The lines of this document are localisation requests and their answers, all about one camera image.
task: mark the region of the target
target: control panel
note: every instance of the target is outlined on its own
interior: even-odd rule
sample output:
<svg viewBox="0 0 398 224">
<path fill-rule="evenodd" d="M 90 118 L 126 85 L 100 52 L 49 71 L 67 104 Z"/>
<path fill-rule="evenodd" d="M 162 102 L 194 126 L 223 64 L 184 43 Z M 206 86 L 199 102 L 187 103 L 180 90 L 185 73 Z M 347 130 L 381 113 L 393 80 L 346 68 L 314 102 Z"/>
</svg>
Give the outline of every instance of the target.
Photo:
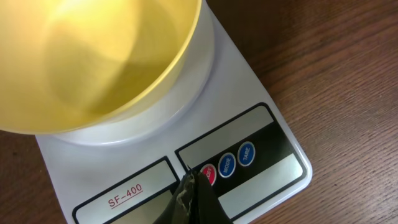
<svg viewBox="0 0 398 224">
<path fill-rule="evenodd" d="M 302 161 L 265 103 L 249 108 L 175 153 L 187 172 L 194 169 L 208 177 L 232 220 L 306 174 Z"/>
</svg>

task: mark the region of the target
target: yellow bowl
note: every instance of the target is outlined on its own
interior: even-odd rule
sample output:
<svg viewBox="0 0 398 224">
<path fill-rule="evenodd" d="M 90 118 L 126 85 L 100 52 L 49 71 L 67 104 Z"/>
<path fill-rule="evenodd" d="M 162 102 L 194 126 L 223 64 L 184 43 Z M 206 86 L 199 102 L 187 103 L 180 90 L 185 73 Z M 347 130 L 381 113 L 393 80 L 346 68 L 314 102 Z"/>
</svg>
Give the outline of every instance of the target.
<svg viewBox="0 0 398 224">
<path fill-rule="evenodd" d="M 201 0 L 1 1 L 0 129 L 53 134 L 144 111 L 177 79 L 200 8 Z"/>
</svg>

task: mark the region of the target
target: digital scale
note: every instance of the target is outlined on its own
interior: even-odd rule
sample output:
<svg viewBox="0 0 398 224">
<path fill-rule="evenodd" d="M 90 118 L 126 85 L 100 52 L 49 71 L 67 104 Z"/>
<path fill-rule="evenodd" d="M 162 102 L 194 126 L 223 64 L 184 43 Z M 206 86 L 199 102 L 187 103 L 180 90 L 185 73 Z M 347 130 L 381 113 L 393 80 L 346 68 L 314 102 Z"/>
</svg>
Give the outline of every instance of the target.
<svg viewBox="0 0 398 224">
<path fill-rule="evenodd" d="M 203 2 L 187 61 L 148 110 L 36 136 L 68 223 L 152 223 L 184 174 L 209 178 L 234 223 L 304 189 L 312 167 L 275 103 Z"/>
</svg>

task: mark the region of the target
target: button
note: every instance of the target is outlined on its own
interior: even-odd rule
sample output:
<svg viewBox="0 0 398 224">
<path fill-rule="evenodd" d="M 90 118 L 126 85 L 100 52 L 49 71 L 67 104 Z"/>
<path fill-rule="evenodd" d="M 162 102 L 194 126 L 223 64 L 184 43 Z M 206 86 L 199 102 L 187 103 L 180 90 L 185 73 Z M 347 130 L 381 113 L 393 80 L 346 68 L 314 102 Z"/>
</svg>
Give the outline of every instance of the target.
<svg viewBox="0 0 398 224">
<path fill-rule="evenodd" d="M 254 144 L 244 142 L 238 150 L 238 163 L 241 166 L 248 166 L 253 162 L 255 155 L 256 149 L 254 148 Z"/>
<path fill-rule="evenodd" d="M 200 172 L 207 176 L 207 179 L 209 179 L 211 186 L 213 186 L 217 178 L 216 167 L 212 164 L 206 164 L 201 168 Z"/>
<path fill-rule="evenodd" d="M 218 163 L 218 173 L 224 178 L 231 177 L 231 175 L 235 171 L 235 167 L 235 156 L 232 153 L 227 152 L 226 154 L 221 156 L 221 159 Z"/>
</svg>

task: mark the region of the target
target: wood grain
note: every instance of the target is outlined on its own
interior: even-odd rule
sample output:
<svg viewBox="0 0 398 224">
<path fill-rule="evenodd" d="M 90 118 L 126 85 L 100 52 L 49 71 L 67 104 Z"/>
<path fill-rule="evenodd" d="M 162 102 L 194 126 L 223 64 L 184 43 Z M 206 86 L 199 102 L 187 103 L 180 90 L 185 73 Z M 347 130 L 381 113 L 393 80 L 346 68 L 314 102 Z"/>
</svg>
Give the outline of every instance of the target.
<svg viewBox="0 0 398 224">
<path fill-rule="evenodd" d="M 208 3 L 314 169 L 255 223 L 398 223 L 398 1 Z M 65 223 L 35 139 L 0 145 L 0 223 Z"/>
</svg>

